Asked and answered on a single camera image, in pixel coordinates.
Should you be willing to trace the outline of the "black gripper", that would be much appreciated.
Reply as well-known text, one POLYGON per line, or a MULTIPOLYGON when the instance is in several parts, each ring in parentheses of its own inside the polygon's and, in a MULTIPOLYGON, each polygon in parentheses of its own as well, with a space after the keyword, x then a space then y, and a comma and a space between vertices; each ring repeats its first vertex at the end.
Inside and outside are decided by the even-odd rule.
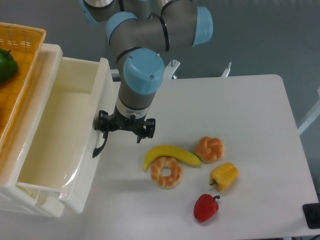
POLYGON ((137 118, 137 115, 129 114, 129 117, 123 116, 117 109, 112 115, 104 110, 99 110, 94 119, 93 128, 101 132, 114 132, 117 130, 137 133, 136 142, 139 144, 142 139, 153 138, 156 130, 156 119, 145 116, 137 118))

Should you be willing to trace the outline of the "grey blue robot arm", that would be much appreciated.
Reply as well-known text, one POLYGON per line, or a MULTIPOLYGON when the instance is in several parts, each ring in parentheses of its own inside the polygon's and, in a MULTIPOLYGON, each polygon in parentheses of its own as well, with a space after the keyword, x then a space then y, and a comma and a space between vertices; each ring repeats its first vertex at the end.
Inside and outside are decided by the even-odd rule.
POLYGON ((107 139, 124 130, 152 138, 156 122, 146 118, 165 73, 160 53, 208 42, 214 32, 211 12, 190 0, 159 0, 153 16, 149 0, 82 0, 91 23, 106 22, 107 43, 121 80, 113 114, 100 111, 94 128, 107 139))

